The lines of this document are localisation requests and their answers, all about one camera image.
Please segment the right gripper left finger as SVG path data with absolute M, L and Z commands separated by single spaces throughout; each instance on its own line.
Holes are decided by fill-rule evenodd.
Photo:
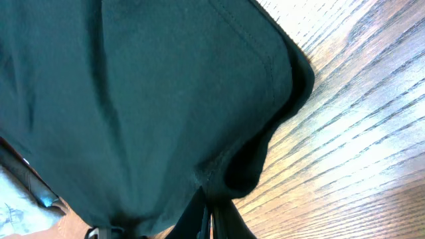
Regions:
M 210 208 L 202 187 L 193 195 L 166 239 L 210 239 Z

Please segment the black t-shirt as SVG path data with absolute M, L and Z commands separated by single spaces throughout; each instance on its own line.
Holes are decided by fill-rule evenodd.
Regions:
M 256 1 L 1 2 L 1 137 L 113 238 L 172 231 L 200 187 L 213 229 L 314 81 Z

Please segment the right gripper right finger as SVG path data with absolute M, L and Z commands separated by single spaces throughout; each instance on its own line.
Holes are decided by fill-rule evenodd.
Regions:
M 215 204 L 212 217 L 214 239 L 256 239 L 231 200 Z

